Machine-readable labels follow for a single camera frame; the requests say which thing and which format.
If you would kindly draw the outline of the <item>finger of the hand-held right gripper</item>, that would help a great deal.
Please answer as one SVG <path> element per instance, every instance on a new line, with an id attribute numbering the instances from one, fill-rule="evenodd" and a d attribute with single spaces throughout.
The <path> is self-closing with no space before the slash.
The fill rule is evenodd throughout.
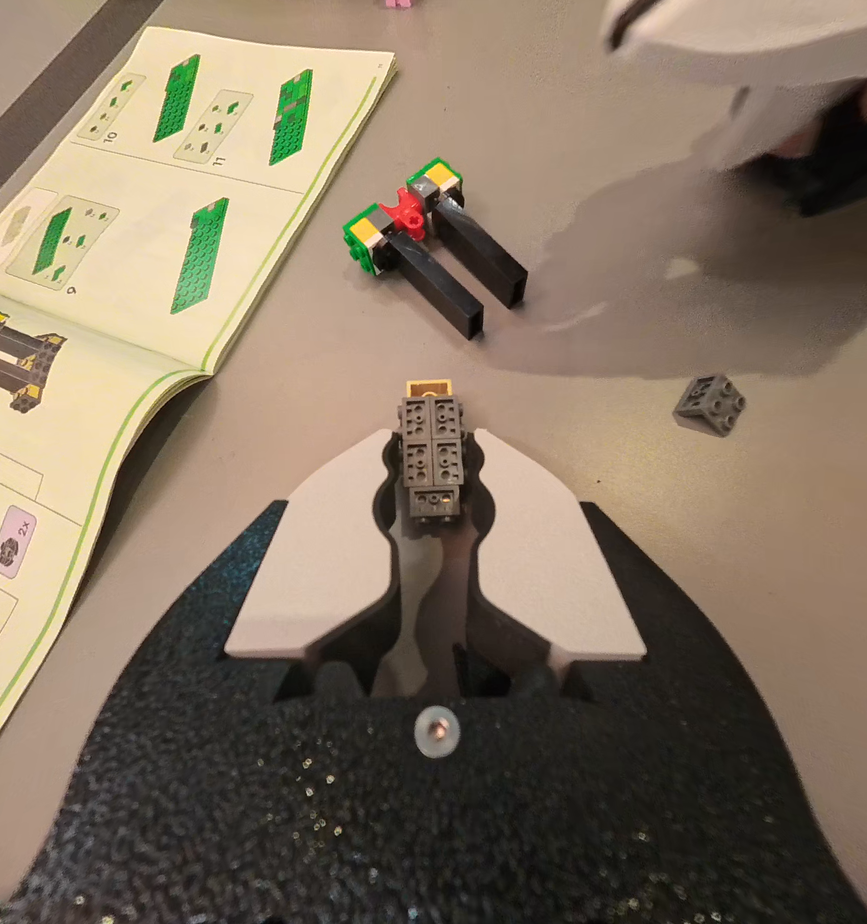
<path id="1" fill-rule="evenodd" d="M 717 86 L 867 78 L 867 1 L 607 2 L 601 40 L 623 64 Z"/>
<path id="2" fill-rule="evenodd" d="M 846 79 L 808 86 L 741 87 L 718 136 L 718 168 L 731 170 L 772 151 L 861 82 Z"/>

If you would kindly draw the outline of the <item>grey brick assembly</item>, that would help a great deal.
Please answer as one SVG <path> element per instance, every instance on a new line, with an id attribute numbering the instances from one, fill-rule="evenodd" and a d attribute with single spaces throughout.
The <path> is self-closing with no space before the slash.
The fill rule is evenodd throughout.
<path id="1" fill-rule="evenodd" d="M 400 479 L 418 526 L 453 524 L 463 512 L 467 430 L 448 379 L 410 380 L 398 408 Z"/>

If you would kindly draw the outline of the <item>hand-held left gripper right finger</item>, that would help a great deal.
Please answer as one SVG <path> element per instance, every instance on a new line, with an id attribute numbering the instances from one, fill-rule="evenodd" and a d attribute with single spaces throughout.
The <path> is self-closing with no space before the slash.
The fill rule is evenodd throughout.
<path id="1" fill-rule="evenodd" d="M 580 668 L 641 664 L 647 645 L 573 491 L 484 428 L 468 453 L 464 688 L 559 692 Z"/>

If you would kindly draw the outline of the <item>green brick instruction booklet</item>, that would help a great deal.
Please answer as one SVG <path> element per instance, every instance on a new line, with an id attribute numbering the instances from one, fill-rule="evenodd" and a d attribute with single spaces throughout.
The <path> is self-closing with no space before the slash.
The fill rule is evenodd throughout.
<path id="1" fill-rule="evenodd" d="M 126 456 L 216 373 L 396 68 L 148 27 L 0 212 L 0 731 Z"/>

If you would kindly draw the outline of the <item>black pillar brick assembly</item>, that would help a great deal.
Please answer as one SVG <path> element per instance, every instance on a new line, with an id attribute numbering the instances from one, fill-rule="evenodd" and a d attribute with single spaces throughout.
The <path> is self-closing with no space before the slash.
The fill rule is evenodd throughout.
<path id="1" fill-rule="evenodd" d="M 483 333 L 484 306 L 427 247 L 438 239 L 503 306 L 523 300 L 529 272 L 466 209 L 464 179 L 435 157 L 404 180 L 397 202 L 374 202 L 343 225 L 350 257 L 371 276 L 399 273 L 464 339 Z"/>

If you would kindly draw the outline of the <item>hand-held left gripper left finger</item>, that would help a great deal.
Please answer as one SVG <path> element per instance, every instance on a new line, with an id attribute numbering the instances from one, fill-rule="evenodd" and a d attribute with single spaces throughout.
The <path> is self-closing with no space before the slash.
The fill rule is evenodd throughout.
<path id="1" fill-rule="evenodd" d="M 223 649 L 234 660 L 288 663 L 280 697 L 317 691 L 333 673 L 369 696 L 398 641 L 397 464 L 396 436 L 381 429 L 287 500 Z"/>

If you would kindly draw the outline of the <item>small grey brick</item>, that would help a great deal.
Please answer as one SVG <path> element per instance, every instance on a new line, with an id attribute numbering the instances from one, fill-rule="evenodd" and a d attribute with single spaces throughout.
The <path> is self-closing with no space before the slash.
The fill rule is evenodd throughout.
<path id="1" fill-rule="evenodd" d="M 734 380 L 717 373 L 692 379 L 673 413 L 681 420 L 703 424 L 712 433 L 725 437 L 734 431 L 747 405 Z"/>

